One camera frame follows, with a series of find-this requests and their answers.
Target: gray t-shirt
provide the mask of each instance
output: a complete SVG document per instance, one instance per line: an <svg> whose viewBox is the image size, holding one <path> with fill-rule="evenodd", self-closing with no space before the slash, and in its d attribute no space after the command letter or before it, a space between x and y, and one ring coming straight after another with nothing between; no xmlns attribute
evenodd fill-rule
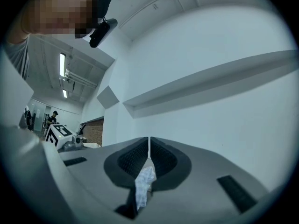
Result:
<svg viewBox="0 0 299 224"><path fill-rule="evenodd" d="M11 63L26 80L29 70L28 38L19 44L5 42L4 47Z"/></svg>

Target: fluorescent light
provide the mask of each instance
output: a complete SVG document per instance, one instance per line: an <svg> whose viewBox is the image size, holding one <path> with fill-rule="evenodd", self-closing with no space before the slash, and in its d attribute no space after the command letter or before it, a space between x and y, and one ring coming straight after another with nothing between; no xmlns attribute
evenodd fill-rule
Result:
<svg viewBox="0 0 299 224"><path fill-rule="evenodd" d="M65 63L65 54L60 53L60 75L64 77L64 63Z"/></svg>
<svg viewBox="0 0 299 224"><path fill-rule="evenodd" d="M63 93L64 93L64 98L67 98L67 96L66 96L66 91L65 90L62 90L63 91Z"/></svg>

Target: black shirt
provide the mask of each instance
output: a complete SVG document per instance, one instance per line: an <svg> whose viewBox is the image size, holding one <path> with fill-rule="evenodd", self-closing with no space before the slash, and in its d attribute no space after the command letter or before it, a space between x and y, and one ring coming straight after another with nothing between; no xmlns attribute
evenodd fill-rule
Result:
<svg viewBox="0 0 299 224"><path fill-rule="evenodd" d="M54 122L56 123L56 118L53 117L53 116L49 116L48 121L50 121L50 122L54 121Z"/></svg>

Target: brick wall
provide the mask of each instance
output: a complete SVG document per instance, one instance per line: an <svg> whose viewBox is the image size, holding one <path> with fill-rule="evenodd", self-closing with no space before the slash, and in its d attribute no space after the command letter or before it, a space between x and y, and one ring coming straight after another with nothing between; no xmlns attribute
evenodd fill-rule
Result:
<svg viewBox="0 0 299 224"><path fill-rule="evenodd" d="M97 143L102 146L103 123L104 119L86 123L83 132L87 143Z"/></svg>

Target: white cloth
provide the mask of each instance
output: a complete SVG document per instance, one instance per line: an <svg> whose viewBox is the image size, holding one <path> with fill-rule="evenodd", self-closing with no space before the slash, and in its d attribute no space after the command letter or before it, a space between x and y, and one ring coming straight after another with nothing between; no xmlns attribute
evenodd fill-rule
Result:
<svg viewBox="0 0 299 224"><path fill-rule="evenodd" d="M140 171L139 175L135 179L136 186L136 204L137 210L140 207L146 206L146 194L149 190L150 184L153 182L155 178L155 172L153 167L147 167Z"/></svg>

